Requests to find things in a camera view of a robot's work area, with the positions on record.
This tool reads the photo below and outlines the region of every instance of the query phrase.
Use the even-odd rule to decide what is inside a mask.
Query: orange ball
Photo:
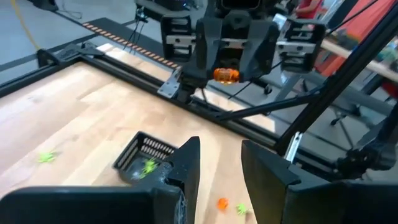
[[[227,198],[220,198],[217,202],[217,208],[221,211],[225,211],[228,207],[228,199]]]

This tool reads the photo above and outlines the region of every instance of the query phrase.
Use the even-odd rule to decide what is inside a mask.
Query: yellow cable
[[[29,38],[30,42],[35,46],[36,50],[39,50],[40,47],[36,44],[35,40],[32,37],[32,34],[29,32],[29,29],[26,27],[24,19],[21,16],[21,13],[19,12],[19,7],[16,3],[16,0],[11,0],[12,7],[15,10],[15,14],[17,15],[19,22],[21,23],[22,28],[24,28],[26,36]]]

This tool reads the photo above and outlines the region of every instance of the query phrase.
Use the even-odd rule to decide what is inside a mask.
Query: black metal frame
[[[68,46],[58,55],[51,55],[51,53],[47,55],[44,54],[44,57],[50,58],[43,58],[44,60],[41,61],[51,59],[52,63],[43,65],[43,67],[38,70],[15,80],[3,83],[0,85],[0,97],[24,88],[74,63],[84,62],[118,79],[128,82],[141,90],[168,101],[173,105],[179,106],[234,133],[242,135],[264,147],[275,150],[279,155],[284,155],[291,137],[296,132],[305,132],[360,71],[364,69],[376,54],[393,38],[393,36],[395,36],[398,30],[398,17],[396,17],[396,14],[398,14],[398,3],[394,4],[392,9],[377,27],[350,55],[336,75],[328,79],[324,86],[318,89],[319,93],[311,93],[307,96],[235,111],[233,113],[229,113],[217,106],[209,105],[207,102],[195,96],[191,96],[191,102],[189,104],[166,98],[157,93],[157,90],[164,84],[163,81],[120,62],[115,58],[109,57],[93,47],[78,47],[76,45]],[[304,103],[308,103],[307,107],[299,114],[297,119],[288,130],[286,130],[282,137],[242,119],[246,116],[267,113],[272,110],[280,110]],[[333,180],[337,178],[333,172],[335,168],[334,161],[320,155],[314,155],[312,151],[304,147],[299,147],[295,162],[300,163],[303,169],[324,179]]]

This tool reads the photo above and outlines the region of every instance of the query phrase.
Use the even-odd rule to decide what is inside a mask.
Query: chair wheel
[[[269,86],[265,87],[265,88],[264,88],[264,94],[265,94],[265,95],[268,95],[268,94],[270,94],[270,93],[272,93],[272,88],[269,87]]]
[[[330,125],[332,126],[336,125],[339,120],[340,119],[334,119],[333,121],[331,121]]]

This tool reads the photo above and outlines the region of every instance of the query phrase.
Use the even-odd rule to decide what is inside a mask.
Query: metal bracket
[[[180,69],[174,70],[170,78],[157,90],[157,93],[167,98],[175,97],[180,86],[179,75]]]
[[[81,46],[70,44],[65,49],[63,49],[57,57],[62,60],[73,59],[80,54],[91,55],[91,56],[102,56],[104,52],[97,50],[93,44],[83,43]]]
[[[290,141],[289,147],[287,148],[285,159],[289,162],[293,162],[294,157],[296,156],[297,149],[299,148],[301,138],[303,137],[303,133],[297,132],[292,140]]]
[[[56,65],[60,65],[63,62],[63,60],[60,57],[58,57],[58,55],[55,55],[52,52],[49,52],[48,50],[45,49],[39,49],[36,52],[36,57],[37,57],[37,63],[39,64],[39,68],[53,63]]]

